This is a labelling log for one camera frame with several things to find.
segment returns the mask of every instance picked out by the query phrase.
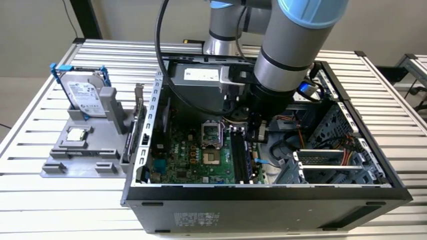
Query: warning label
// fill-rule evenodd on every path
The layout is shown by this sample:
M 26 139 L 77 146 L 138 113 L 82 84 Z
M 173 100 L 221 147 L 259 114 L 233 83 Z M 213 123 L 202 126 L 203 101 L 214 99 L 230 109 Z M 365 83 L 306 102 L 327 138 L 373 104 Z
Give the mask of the warning label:
M 175 212 L 175 223 L 179 227 L 217 226 L 219 212 Z
M 105 117 L 105 108 L 97 87 L 89 82 L 69 82 L 78 108 L 91 117 Z

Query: aluminum table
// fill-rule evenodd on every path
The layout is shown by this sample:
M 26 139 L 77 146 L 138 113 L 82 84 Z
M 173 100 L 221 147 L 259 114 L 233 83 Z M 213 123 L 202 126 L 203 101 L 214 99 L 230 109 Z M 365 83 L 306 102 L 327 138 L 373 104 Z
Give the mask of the aluminum table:
M 163 44 L 162 50 L 201 53 L 202 46 Z M 246 46 L 243 52 L 257 56 L 259 47 Z M 427 124 L 366 56 L 323 50 L 317 59 L 330 63 L 412 203 L 350 232 L 147 234 L 121 206 L 125 179 L 39 176 L 69 119 L 70 103 L 51 76 L 0 144 L 0 239 L 427 239 Z M 86 40 L 73 44 L 61 64 L 106 65 L 125 108 L 135 105 L 135 83 L 146 84 L 149 103 L 158 69 L 154 43 Z

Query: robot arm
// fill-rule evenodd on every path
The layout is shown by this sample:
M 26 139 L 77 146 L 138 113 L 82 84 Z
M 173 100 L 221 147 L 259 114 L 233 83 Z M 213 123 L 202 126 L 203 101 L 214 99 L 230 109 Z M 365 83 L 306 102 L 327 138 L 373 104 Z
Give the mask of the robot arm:
M 235 40 L 241 37 L 237 36 L 237 28 L 262 34 L 267 27 L 254 73 L 267 89 L 294 91 L 345 14 L 349 0 L 247 0 L 246 6 L 262 9 L 254 16 L 245 16 L 246 21 L 242 22 L 251 23 L 246 28 L 238 26 L 242 2 L 211 2 L 211 37 L 205 53 L 235 55 Z
M 211 3 L 210 40 L 205 51 L 214 55 L 235 55 L 235 40 L 239 16 L 245 10 L 241 1 L 223 0 Z M 259 5 L 271 3 L 271 10 L 263 9 L 257 18 L 269 18 L 265 39 L 253 78 L 258 84 L 250 86 L 249 101 L 249 137 L 261 142 L 271 118 L 281 114 L 294 101 L 297 89 L 301 89 L 307 71 L 327 40 L 335 23 L 345 14 L 349 0 L 262 0 Z M 247 23 L 254 24 L 251 16 Z

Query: motherboard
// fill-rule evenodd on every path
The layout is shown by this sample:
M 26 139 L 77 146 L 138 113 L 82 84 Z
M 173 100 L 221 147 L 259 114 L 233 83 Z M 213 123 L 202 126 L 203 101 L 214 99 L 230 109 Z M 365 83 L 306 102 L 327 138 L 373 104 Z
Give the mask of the motherboard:
M 258 145 L 246 143 L 253 183 L 265 183 L 263 169 L 257 165 Z M 231 130 L 218 122 L 206 122 L 202 128 L 174 127 L 170 153 L 154 160 L 153 183 L 163 184 L 235 184 L 237 166 L 233 153 Z

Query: label sticker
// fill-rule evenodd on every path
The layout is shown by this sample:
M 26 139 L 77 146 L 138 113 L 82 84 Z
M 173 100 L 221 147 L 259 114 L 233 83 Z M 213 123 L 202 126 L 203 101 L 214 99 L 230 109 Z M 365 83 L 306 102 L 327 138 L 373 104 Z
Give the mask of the label sticker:
M 221 221 L 219 212 L 175 212 L 175 224 L 179 227 L 217 226 Z
M 89 82 L 69 82 L 69 87 L 78 107 L 93 117 L 105 117 L 105 108 L 97 87 Z
M 185 71 L 185 80 L 219 82 L 221 73 L 218 69 L 187 68 Z

